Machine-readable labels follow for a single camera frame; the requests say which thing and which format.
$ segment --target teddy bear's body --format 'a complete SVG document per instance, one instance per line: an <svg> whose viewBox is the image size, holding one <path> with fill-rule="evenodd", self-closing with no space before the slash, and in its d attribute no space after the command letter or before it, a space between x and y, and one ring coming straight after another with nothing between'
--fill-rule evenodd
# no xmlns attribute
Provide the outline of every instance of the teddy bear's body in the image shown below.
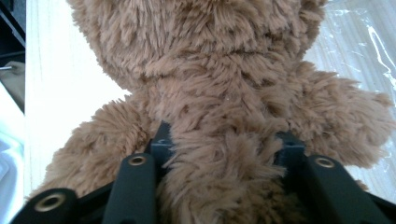
<svg viewBox="0 0 396 224"><path fill-rule="evenodd" d="M302 61L324 0L69 3L98 62L132 95L74 130L35 193L84 195L111 182L164 120L176 146L158 187L163 222L300 222L273 165L275 134L370 166L395 127L386 96Z"/></svg>

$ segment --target clear plastic wrap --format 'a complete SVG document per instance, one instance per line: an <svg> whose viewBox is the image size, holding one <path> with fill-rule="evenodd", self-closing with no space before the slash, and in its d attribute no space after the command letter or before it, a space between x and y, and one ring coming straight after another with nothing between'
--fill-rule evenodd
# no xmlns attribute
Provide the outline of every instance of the clear plastic wrap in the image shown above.
<svg viewBox="0 0 396 224"><path fill-rule="evenodd" d="M320 35L305 59L317 69L358 80L366 91L387 93L396 104L396 0L330 0ZM396 107L390 110L396 118ZM370 192L396 203L396 133L389 155L372 169L348 167Z"/></svg>

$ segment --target brown teddy bear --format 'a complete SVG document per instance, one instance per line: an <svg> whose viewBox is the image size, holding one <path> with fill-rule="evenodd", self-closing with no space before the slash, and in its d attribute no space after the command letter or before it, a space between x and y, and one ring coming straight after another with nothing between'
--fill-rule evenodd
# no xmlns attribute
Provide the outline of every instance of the brown teddy bear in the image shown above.
<svg viewBox="0 0 396 224"><path fill-rule="evenodd" d="M157 189L162 222L303 221L273 165L276 133L369 167L395 128L386 95L303 61L325 2L69 0L99 64L132 94L73 131L33 194L113 181L164 120L175 152Z"/></svg>

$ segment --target plush toy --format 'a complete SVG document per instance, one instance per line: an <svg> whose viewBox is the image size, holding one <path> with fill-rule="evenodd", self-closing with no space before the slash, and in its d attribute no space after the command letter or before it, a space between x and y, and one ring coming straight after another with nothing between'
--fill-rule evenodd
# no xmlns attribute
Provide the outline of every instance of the plush toy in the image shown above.
<svg viewBox="0 0 396 224"><path fill-rule="evenodd" d="M273 165L276 133L292 131L308 155L369 167L395 128L386 95L303 61L325 2L69 0L99 64L131 95L73 131L34 194L113 181L163 120L175 147L157 189L161 222L303 221Z"/></svg>

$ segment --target brown fur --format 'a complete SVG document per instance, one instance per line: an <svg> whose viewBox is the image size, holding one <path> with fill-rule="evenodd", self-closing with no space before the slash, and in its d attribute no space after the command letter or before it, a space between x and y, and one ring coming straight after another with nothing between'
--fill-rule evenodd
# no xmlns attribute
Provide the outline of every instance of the brown fur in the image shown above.
<svg viewBox="0 0 396 224"><path fill-rule="evenodd" d="M302 62L324 0L69 3L99 64L133 95L75 129L34 194L84 195L112 181L161 120L176 144L158 187L164 223L303 222L272 164L279 131L344 164L368 167L384 154L395 128L388 97Z"/></svg>

